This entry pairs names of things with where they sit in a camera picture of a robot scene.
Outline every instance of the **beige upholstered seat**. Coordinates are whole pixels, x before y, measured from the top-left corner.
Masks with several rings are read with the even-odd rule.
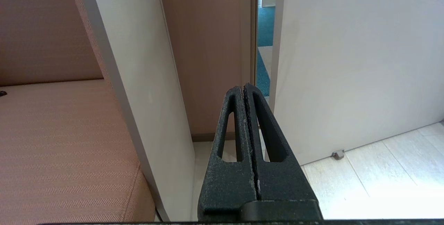
[[[81,0],[0,5],[0,224],[154,220]]]
[[[2,90],[0,224],[153,220],[150,191],[104,80]]]

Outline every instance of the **doorway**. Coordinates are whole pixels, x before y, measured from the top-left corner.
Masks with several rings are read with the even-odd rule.
[[[271,57],[276,0],[257,0],[256,86],[270,98]]]
[[[325,219],[443,217],[444,10],[428,2],[277,0],[270,106]]]

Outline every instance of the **blue carpet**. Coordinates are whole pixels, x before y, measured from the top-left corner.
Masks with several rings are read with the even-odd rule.
[[[272,46],[275,8],[264,7],[257,11],[257,46]]]
[[[261,90],[265,97],[270,95],[270,77],[268,77],[267,69],[265,68],[259,50],[257,50],[256,86]]]
[[[274,7],[259,8],[257,13],[257,46],[273,45]],[[256,86],[265,97],[270,95],[270,77],[257,50]]]

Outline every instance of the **white door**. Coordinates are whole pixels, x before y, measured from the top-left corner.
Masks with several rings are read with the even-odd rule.
[[[190,220],[194,149],[160,0],[83,0],[164,221]]]
[[[300,164],[444,118],[444,0],[277,0],[271,106]]]

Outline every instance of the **doorframe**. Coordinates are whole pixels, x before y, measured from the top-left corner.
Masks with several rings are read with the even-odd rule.
[[[241,81],[256,85],[257,0],[240,0]]]
[[[271,75],[270,75],[270,99],[268,105],[271,112],[274,113],[274,106],[276,105],[276,86],[278,80],[279,69],[279,51],[281,47],[281,33],[282,33],[282,17],[284,15],[284,0],[276,0],[276,9],[274,12],[274,28],[273,28],[273,52],[271,55]]]

